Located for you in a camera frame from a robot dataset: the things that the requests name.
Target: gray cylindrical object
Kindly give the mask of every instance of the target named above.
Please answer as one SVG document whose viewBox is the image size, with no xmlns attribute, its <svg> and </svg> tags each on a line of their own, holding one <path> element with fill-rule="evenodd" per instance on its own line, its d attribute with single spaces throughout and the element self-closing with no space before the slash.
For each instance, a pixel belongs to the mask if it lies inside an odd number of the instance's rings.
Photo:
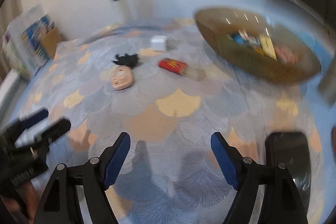
<svg viewBox="0 0 336 224">
<path fill-rule="evenodd" d="M 322 99 L 330 106 L 336 102 L 336 58 L 331 61 L 331 64 L 323 76 L 317 88 Z"/>
</svg>

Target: oval basket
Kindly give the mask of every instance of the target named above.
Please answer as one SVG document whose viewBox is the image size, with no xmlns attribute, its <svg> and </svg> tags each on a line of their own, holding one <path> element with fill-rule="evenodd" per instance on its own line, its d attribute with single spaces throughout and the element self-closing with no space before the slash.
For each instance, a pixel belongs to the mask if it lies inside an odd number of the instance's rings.
<svg viewBox="0 0 336 224">
<path fill-rule="evenodd" d="M 210 8 L 196 12 L 195 20 L 206 42 L 229 63 L 275 84 L 307 80 L 321 70 L 313 51 L 282 25 L 269 25 L 264 17 L 231 8 Z M 295 65 L 286 65 L 267 55 L 260 55 L 227 38 L 228 34 L 246 30 L 257 37 L 269 34 L 273 45 L 284 45 L 298 56 Z"/>
</svg>

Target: bedspread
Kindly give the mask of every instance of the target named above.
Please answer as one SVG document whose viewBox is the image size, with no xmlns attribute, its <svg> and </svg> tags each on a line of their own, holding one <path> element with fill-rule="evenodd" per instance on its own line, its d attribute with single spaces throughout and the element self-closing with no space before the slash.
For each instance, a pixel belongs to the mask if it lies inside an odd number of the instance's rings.
<svg viewBox="0 0 336 224">
<path fill-rule="evenodd" d="M 153 35 L 170 37 L 168 52 L 152 51 Z M 133 70 L 135 83 L 114 90 L 112 60 L 125 53 L 140 55 Z M 206 78 L 196 82 L 160 69 L 157 63 L 164 57 L 200 66 Z M 243 156 L 264 163 L 268 134 L 300 130 L 310 146 L 308 220 L 318 223 L 325 179 L 314 116 L 322 102 L 307 99 L 314 85 L 276 86 L 233 68 L 209 47 L 192 20 L 108 26 L 58 46 L 54 61 L 44 68 L 19 112 L 24 116 L 46 107 L 49 118 L 20 141 L 31 140 L 61 116 L 72 123 L 71 131 L 51 145 L 50 171 L 33 180 L 42 191 L 57 164 L 83 164 L 128 132 L 130 152 L 116 184 L 106 191 L 119 223 L 205 224 L 222 223 L 236 194 L 211 151 L 212 133 L 221 132 Z M 257 223 L 262 198 L 260 187 L 250 223 Z M 79 199 L 85 223 L 90 223 L 81 191 Z"/>
</svg>

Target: pink object in bowl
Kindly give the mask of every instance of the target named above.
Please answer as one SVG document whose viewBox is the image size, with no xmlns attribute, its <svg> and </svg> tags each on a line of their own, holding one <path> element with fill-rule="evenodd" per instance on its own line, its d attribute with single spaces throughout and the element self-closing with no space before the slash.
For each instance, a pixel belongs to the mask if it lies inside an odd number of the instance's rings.
<svg viewBox="0 0 336 224">
<path fill-rule="evenodd" d="M 118 66 L 113 72 L 111 77 L 111 84 L 114 89 L 122 90 L 133 83 L 133 75 L 131 69 L 127 66 Z"/>
</svg>

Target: white cube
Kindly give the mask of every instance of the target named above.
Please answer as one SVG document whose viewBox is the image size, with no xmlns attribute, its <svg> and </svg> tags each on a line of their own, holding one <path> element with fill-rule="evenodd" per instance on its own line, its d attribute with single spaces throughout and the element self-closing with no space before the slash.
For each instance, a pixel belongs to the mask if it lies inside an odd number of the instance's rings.
<svg viewBox="0 0 336 224">
<path fill-rule="evenodd" d="M 152 49 L 155 52 L 166 52 L 167 51 L 167 37 L 164 35 L 155 35 L 151 39 Z"/>
</svg>

